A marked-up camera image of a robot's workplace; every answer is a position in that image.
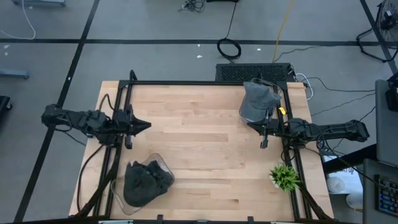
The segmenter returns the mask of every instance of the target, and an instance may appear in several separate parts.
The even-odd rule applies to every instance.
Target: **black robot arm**
[[[89,138],[96,137],[99,143],[105,146],[114,146],[121,134],[135,136],[151,126],[149,122],[137,119],[132,113],[132,108],[127,111],[116,110],[114,119],[111,119],[100,110],[71,111],[61,109],[57,105],[45,107],[42,122],[47,127],[51,124],[68,126],[68,129],[57,131],[77,129]]]
[[[248,126],[264,136],[262,148],[267,147],[268,135],[286,138],[293,147],[304,146],[310,141],[317,141],[318,138],[365,142],[369,137],[365,124],[356,120],[343,124],[316,125],[300,118],[292,118],[282,125],[278,119],[248,123]]]

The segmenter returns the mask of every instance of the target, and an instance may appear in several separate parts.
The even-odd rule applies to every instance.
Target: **dark gray cloth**
[[[244,82],[246,96],[241,105],[241,116],[250,121],[260,121],[282,99],[265,85]]]
[[[174,183],[174,178],[162,170],[157,161],[148,166],[135,161],[126,167],[124,176],[124,200],[133,207],[143,207],[157,196],[165,194]]]

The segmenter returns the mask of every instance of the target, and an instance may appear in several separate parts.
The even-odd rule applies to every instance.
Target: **green plant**
[[[299,187],[299,176],[293,167],[287,167],[284,165],[276,165],[274,169],[271,170],[271,176],[284,192],[290,192],[297,187]]]

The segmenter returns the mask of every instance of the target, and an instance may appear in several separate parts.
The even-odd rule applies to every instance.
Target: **gray bucket hat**
[[[260,121],[282,99],[265,85],[244,82],[246,96],[243,99],[240,115],[249,121]]]

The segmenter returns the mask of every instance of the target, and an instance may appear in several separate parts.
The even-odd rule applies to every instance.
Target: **white cable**
[[[312,87],[311,87],[310,81],[309,81],[309,80],[307,79],[307,77],[306,77],[304,74],[302,74],[302,73],[297,73],[296,75],[301,75],[301,76],[303,76],[304,79],[305,79],[305,81],[307,81],[308,87],[310,87],[310,90],[311,90],[311,96],[310,96],[309,98],[307,98],[307,100],[311,100],[311,98],[313,97],[313,91],[312,91]]]
[[[25,15],[25,18],[26,18],[27,23],[30,25],[30,28],[31,28],[32,31],[33,31],[33,37],[31,37],[31,38],[28,38],[28,37],[16,37],[16,36],[13,36],[13,35],[10,35],[10,34],[4,32],[3,30],[0,30],[0,32],[2,32],[4,35],[9,36],[9,37],[14,38],[14,39],[19,39],[19,40],[33,40],[33,39],[35,39],[35,37],[36,37],[36,30],[33,28],[32,24],[30,23],[29,18],[28,18],[27,15],[26,15],[25,4],[24,4],[24,3],[25,3],[25,0],[22,0],[22,10],[24,11],[24,15]]]

